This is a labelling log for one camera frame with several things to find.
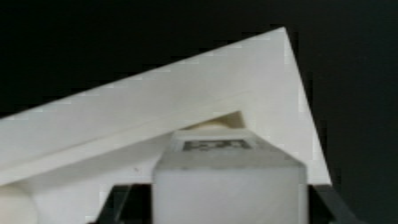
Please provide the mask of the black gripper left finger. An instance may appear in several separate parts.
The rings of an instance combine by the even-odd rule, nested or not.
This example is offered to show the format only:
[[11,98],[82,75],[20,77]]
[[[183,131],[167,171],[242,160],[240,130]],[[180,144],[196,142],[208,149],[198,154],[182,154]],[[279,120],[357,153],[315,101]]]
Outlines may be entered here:
[[150,184],[112,187],[98,218],[87,224],[153,224]]

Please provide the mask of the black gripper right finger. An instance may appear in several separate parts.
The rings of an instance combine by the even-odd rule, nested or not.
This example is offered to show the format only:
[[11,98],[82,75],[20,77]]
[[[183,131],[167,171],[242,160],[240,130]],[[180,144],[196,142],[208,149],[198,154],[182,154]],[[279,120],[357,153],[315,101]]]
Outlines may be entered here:
[[311,185],[309,193],[309,224],[368,224],[354,214],[334,187],[327,184]]

